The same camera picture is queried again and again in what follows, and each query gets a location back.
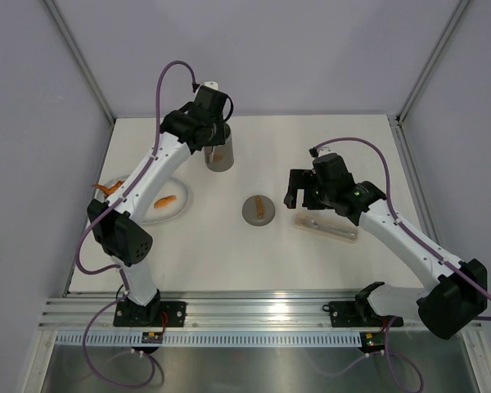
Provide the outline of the orange fried shrimp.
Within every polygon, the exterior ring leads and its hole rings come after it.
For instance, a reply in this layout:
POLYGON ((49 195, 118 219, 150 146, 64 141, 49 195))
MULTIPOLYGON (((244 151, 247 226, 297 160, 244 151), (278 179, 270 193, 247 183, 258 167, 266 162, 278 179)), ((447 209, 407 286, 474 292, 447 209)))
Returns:
POLYGON ((111 194, 115 193, 123 184, 124 181, 119 180, 116 183, 113 183, 109 187, 107 187, 106 185, 101 185, 99 183, 93 184, 92 187, 100 191, 104 195, 104 197, 108 197, 111 194))

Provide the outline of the steel serving tongs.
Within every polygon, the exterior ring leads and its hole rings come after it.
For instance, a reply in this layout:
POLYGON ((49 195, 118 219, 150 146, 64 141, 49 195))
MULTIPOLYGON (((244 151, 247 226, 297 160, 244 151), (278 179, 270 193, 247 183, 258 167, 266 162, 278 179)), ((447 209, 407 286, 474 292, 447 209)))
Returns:
POLYGON ((210 165, 214 161, 214 147, 204 148, 205 163, 210 165))

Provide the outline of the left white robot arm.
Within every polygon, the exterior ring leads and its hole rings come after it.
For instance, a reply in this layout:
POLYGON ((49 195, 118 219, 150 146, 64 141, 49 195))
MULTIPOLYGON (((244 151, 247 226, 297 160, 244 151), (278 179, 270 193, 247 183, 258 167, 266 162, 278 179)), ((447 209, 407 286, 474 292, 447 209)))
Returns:
POLYGON ((142 227, 144 217, 184 162, 198 151, 226 143, 227 103, 232 99, 216 82, 202 83, 192 102, 164 117, 159 141, 124 183, 104 201, 93 200, 88 205, 92 235, 120 271, 132 316, 143 326, 160 317, 159 290, 147 262, 153 238, 142 227))

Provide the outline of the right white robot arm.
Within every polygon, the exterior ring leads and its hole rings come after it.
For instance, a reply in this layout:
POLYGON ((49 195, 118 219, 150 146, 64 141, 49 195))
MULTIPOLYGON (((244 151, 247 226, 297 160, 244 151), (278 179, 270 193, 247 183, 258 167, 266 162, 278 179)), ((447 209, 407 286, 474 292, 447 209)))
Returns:
POLYGON ((334 210, 391 250, 421 282, 421 288, 393 287, 374 282, 354 298, 357 319, 374 324, 380 318, 421 321, 440 339, 447 340, 487 308, 484 290, 487 269, 478 261, 462 261, 408 227, 393 215, 387 196, 373 183, 357 183, 343 158, 328 153, 313 160, 312 169, 291 169, 284 198, 294 209, 302 191, 308 210, 334 210))

